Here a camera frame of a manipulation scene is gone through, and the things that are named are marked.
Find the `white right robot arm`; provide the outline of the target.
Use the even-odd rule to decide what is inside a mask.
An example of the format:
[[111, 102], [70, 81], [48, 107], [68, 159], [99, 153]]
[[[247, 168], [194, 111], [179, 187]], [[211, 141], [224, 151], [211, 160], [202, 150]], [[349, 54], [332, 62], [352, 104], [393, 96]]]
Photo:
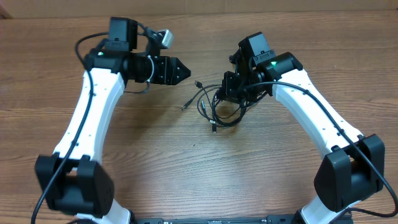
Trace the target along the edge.
[[269, 215], [268, 223], [352, 223], [355, 204], [385, 184], [382, 140], [347, 123], [313, 85], [290, 53], [240, 48], [230, 56], [215, 98], [237, 103], [244, 113], [265, 95], [284, 105], [310, 136], [322, 163], [313, 181], [315, 198], [293, 215]]

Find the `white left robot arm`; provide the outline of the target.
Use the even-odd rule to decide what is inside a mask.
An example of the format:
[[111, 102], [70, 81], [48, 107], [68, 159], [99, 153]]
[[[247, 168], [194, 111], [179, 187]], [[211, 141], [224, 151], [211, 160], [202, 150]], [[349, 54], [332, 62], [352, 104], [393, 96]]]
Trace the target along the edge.
[[51, 156], [40, 155], [35, 173], [40, 202], [51, 210], [93, 223], [135, 223], [114, 198], [114, 182], [102, 167], [104, 139], [128, 80], [177, 85], [191, 71], [177, 58], [93, 48], [85, 56], [80, 98]]

